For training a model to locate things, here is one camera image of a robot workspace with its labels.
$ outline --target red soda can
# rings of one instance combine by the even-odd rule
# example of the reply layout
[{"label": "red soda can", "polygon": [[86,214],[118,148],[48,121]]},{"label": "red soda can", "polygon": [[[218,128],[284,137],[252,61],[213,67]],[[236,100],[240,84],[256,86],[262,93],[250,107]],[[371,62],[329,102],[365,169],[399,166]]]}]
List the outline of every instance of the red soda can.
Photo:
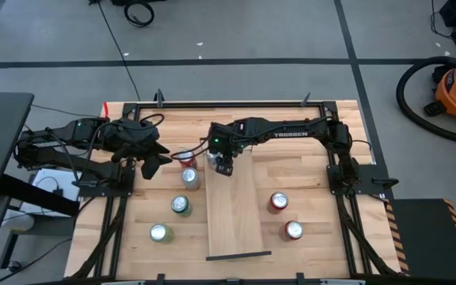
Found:
[{"label": "red soda can", "polygon": [[279,230],[279,235],[284,241],[296,241],[304,234],[304,227],[300,222],[289,221]]},{"label": "red soda can", "polygon": [[279,214],[288,205],[288,197],[282,192],[275,192],[270,196],[267,203],[267,210],[271,214]]},{"label": "red soda can", "polygon": [[194,158],[195,154],[192,151],[185,152],[183,154],[178,154],[177,157],[179,158],[180,165],[183,169],[185,168],[193,168],[196,169],[196,158]]}]

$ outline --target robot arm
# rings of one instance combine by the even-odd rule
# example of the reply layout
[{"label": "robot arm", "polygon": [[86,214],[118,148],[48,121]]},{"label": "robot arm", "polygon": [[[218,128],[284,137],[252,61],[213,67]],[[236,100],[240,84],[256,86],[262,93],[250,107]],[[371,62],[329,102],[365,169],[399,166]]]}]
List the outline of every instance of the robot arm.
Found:
[{"label": "robot arm", "polygon": [[[19,165],[31,168],[39,165],[58,165],[93,174],[98,180],[116,184],[120,180],[120,161],[133,157],[144,160],[142,175],[150,179],[160,165],[171,160],[161,156],[169,151],[159,144],[158,129],[150,121],[135,122],[120,119],[87,118],[74,120],[65,127],[43,131],[23,131],[14,154]],[[112,161],[89,162],[54,150],[58,146],[73,146],[80,150],[113,152]]]},{"label": "robot arm", "polygon": [[327,149],[337,154],[345,184],[358,182],[358,163],[351,157],[351,136],[348,126],[331,118],[271,122],[263,118],[245,118],[223,125],[211,123],[208,151],[221,154],[216,172],[230,176],[233,158],[247,146],[265,143],[269,139],[315,138]]}]

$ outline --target black hose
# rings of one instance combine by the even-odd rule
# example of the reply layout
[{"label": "black hose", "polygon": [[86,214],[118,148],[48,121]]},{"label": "black hose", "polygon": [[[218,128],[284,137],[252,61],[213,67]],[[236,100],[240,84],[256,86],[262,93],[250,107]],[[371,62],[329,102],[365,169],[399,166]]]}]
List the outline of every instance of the black hose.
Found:
[{"label": "black hose", "polygon": [[[150,19],[148,21],[142,22],[137,17],[135,17],[134,15],[130,15],[129,14],[129,9],[133,5],[142,5],[147,10],[149,10]],[[124,16],[126,17],[126,20],[130,24],[134,25],[137,28],[143,28],[143,27],[146,27],[146,26],[150,25],[150,23],[152,23],[154,21],[154,10],[152,9],[152,7],[146,1],[144,1],[144,0],[134,0],[134,1],[130,1],[124,7]]]},{"label": "black hose", "polygon": [[447,56],[436,56],[431,57],[430,59],[425,59],[424,61],[411,66],[411,68],[409,68],[404,73],[404,75],[402,75],[401,80],[399,80],[399,83],[397,85],[397,103],[399,104],[399,107],[401,108],[401,111],[404,113],[404,115],[406,115],[411,121],[415,122],[420,127],[424,128],[427,131],[430,131],[433,134],[456,142],[456,133],[445,130],[441,127],[437,127],[433,123],[430,123],[422,117],[418,116],[408,106],[408,103],[406,103],[404,98],[404,88],[411,76],[418,70],[433,64],[444,64],[451,68],[456,68],[456,59]]}]

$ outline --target gray floor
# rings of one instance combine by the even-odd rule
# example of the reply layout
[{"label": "gray floor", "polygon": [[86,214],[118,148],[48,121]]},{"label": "gray floor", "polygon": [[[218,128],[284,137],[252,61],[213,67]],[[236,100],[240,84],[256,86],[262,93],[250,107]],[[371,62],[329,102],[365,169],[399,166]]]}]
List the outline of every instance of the gray floor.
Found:
[{"label": "gray floor", "polygon": [[[359,59],[456,56],[453,43],[430,30],[429,0],[341,2]],[[444,0],[435,3],[438,9]],[[156,20],[145,29],[131,27],[122,8],[107,0],[102,6],[130,60],[348,58],[331,0],[169,0],[153,4]],[[100,10],[86,0],[6,0],[2,7],[0,63],[119,59]],[[360,67],[389,173],[401,181],[393,191],[397,198],[448,198],[456,205],[456,143],[421,130],[397,107],[395,87],[407,67]],[[167,100],[184,101],[302,99],[308,92],[311,99],[359,99],[349,65],[132,66],[130,72],[144,100],[157,88]],[[431,96],[429,74],[417,74],[406,89],[417,110]],[[136,99],[123,67],[0,69],[0,91],[31,92],[38,105],[86,114],[98,114],[102,101]],[[27,124],[58,127],[72,119],[34,108]],[[456,120],[437,122],[456,130]],[[28,175],[13,162],[7,173]],[[23,238],[14,259],[30,261],[63,239]],[[59,279],[67,247],[5,283]]]}]

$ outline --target green soda can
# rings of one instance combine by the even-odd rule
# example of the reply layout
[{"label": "green soda can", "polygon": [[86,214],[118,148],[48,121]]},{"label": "green soda can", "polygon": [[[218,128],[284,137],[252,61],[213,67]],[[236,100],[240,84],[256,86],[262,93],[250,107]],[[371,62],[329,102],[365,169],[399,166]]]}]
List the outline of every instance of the green soda can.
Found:
[{"label": "green soda can", "polygon": [[156,242],[171,242],[173,231],[165,224],[155,224],[150,228],[150,239]]},{"label": "green soda can", "polygon": [[179,195],[172,199],[172,211],[181,217],[189,217],[192,211],[188,197]]}]

